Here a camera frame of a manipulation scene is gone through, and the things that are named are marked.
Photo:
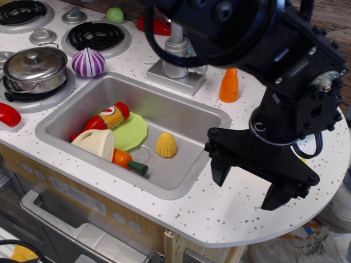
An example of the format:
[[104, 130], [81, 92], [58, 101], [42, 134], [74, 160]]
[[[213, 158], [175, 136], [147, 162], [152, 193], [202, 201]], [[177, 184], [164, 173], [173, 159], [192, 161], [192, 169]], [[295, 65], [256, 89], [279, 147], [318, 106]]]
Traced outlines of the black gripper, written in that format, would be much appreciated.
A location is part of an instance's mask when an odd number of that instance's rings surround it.
[[303, 163], [289, 146], [275, 146], [249, 130], [210, 128], [205, 151], [211, 158], [213, 181], [222, 187], [231, 167], [244, 169], [271, 183], [261, 205], [273, 211], [291, 198], [306, 197], [319, 175]]

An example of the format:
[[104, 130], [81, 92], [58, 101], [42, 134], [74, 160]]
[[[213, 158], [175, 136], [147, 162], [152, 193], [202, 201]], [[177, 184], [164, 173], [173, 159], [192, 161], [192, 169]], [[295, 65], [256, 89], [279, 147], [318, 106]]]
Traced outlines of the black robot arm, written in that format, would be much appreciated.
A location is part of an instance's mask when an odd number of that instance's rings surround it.
[[[298, 140], [314, 135], [322, 149], [324, 130], [342, 119], [338, 107], [345, 58], [324, 30], [313, 26], [313, 1], [144, 1], [146, 37], [157, 55], [179, 67], [237, 67], [266, 91], [247, 130], [211, 128], [205, 150], [212, 178], [222, 185], [231, 167], [271, 183], [262, 209], [275, 210], [305, 197], [319, 176], [302, 163]], [[154, 39], [154, 10], [183, 26], [195, 56], [182, 58]]]

